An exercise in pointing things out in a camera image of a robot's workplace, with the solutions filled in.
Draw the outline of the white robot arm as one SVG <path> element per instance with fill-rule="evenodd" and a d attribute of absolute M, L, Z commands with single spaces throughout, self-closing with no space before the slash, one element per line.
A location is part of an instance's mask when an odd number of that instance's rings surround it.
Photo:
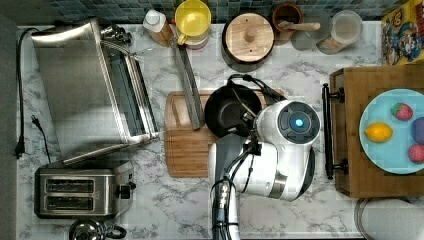
<path fill-rule="evenodd" d="M 266 104 L 237 77 L 258 85 Z M 211 94 L 205 117 L 218 137 L 208 156 L 213 240 L 240 240 L 239 193 L 293 201 L 309 188 L 320 119 L 310 105 L 247 74 L 231 75 Z"/>

